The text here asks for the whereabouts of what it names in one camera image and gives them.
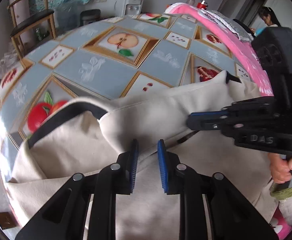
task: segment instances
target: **green bottle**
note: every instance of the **green bottle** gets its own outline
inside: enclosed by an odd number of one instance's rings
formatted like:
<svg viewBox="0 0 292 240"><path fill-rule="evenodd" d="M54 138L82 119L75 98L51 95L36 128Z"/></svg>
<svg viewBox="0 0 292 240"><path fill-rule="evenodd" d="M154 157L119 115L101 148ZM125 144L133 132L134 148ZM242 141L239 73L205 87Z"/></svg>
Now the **green bottle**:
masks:
<svg viewBox="0 0 292 240"><path fill-rule="evenodd" d="M42 34L40 33L40 29L39 28L37 28L35 30L35 33L36 33L36 36L37 36L37 38L38 38L39 41L43 40Z"/></svg>

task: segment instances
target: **woman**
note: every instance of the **woman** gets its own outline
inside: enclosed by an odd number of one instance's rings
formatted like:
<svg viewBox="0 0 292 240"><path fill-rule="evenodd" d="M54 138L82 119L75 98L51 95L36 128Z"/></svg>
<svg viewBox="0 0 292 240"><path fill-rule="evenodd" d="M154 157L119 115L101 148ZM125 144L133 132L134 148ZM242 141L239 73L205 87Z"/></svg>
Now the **woman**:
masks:
<svg viewBox="0 0 292 240"><path fill-rule="evenodd" d="M267 24L268 27L281 27L274 11L270 7L263 6L258 11L259 17ZM251 29L255 35L259 35L264 28Z"/></svg>

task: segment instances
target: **canvas tote bag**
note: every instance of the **canvas tote bag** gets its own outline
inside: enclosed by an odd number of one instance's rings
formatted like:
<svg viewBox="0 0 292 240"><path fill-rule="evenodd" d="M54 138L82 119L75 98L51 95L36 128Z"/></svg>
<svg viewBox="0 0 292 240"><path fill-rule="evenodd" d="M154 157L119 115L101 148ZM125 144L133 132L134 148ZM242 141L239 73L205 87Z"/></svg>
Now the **canvas tote bag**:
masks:
<svg viewBox="0 0 292 240"><path fill-rule="evenodd" d="M25 225L74 173L91 175L116 162L134 138L140 151L135 188L131 195L117 196L117 239L178 239L179 196L168 196L161 187L159 139L198 173L224 173L269 221L277 202L269 194L265 153L236 147L219 131L200 131L176 143L191 132L186 127L190 113L217 111L260 96L256 84L241 82L227 81L223 71L206 82L153 94L69 101L22 143L16 157L6 188L20 224Z"/></svg>

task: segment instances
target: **hand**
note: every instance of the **hand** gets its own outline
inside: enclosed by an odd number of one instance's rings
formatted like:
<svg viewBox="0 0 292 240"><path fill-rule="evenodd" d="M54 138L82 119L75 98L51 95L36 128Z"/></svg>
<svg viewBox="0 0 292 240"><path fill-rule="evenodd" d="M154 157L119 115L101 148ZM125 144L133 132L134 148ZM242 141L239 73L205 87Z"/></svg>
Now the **hand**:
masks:
<svg viewBox="0 0 292 240"><path fill-rule="evenodd" d="M289 171L292 170L292 159L287 162L286 160L282 160L277 153L268 153L268 158L270 160L270 171L274 182L281 184L290 181L292 175Z"/></svg>

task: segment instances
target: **green fabric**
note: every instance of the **green fabric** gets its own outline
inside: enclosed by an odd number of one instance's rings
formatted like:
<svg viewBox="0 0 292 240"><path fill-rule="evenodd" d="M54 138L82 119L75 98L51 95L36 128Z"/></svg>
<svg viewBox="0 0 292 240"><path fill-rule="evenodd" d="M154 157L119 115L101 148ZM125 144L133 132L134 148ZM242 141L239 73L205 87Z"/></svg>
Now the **green fabric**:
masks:
<svg viewBox="0 0 292 240"><path fill-rule="evenodd" d="M270 195L272 197L279 201L292 197L292 188L277 190L277 185L277 183L273 183L273 185L270 187Z"/></svg>

